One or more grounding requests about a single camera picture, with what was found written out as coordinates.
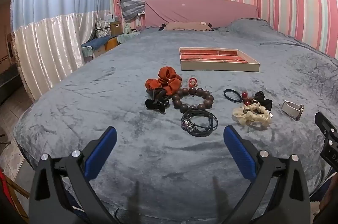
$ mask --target white watch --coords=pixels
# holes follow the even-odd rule
[[[281,109],[287,115],[291,116],[296,121],[298,121],[301,117],[301,114],[303,113],[304,105],[297,105],[297,104],[292,103],[290,101],[284,100]]]

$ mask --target blue gripper pad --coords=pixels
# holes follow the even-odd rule
[[[84,176],[88,180],[95,179],[101,171],[108,156],[112,152],[117,141],[117,132],[113,127],[109,127],[103,138],[100,139],[95,149],[87,158],[84,165]]]
[[[224,143],[245,179],[253,182],[256,178],[256,163],[242,143],[241,137],[232,126],[226,126],[223,133]]]

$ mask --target orange scrunchie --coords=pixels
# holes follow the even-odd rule
[[[182,78],[176,74],[172,67],[163,67],[158,72],[159,79],[148,79],[146,81],[147,90],[163,88],[167,91],[167,95],[174,95],[181,86]]]

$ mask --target wooden bead bracelet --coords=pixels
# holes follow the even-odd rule
[[[203,104],[198,104],[197,107],[194,105],[191,105],[188,107],[187,104],[182,104],[181,98],[183,96],[187,95],[197,95],[197,96],[202,96],[205,100]],[[188,109],[199,109],[199,110],[206,110],[210,109],[212,104],[214,103],[214,97],[210,94],[209,91],[204,91],[202,88],[183,88],[179,89],[175,95],[172,96],[172,101],[174,104],[175,109],[179,109],[181,113],[185,113]]]

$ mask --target black cord bracelet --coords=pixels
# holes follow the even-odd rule
[[[235,99],[233,99],[233,98],[230,98],[229,96],[226,95],[227,92],[232,92],[233,94],[236,94],[236,95],[238,96],[239,99],[238,99],[238,100],[235,100]],[[235,103],[241,103],[241,102],[242,102],[242,97],[241,97],[241,95],[240,95],[238,92],[236,92],[236,91],[234,91],[234,90],[232,90],[232,89],[226,89],[226,90],[224,90],[224,96],[225,96],[226,99],[228,99],[228,100],[230,100],[230,101],[232,101],[232,102],[235,102]]]
[[[204,116],[207,117],[209,120],[209,126],[203,127],[198,126],[195,123],[192,123],[191,119],[194,116]],[[183,114],[181,118],[181,127],[183,130],[187,131],[192,136],[196,137],[206,137],[209,136],[214,130],[218,127],[218,120],[215,115],[212,113],[205,111],[205,110],[199,110],[199,109],[189,109],[186,111],[185,114]]]

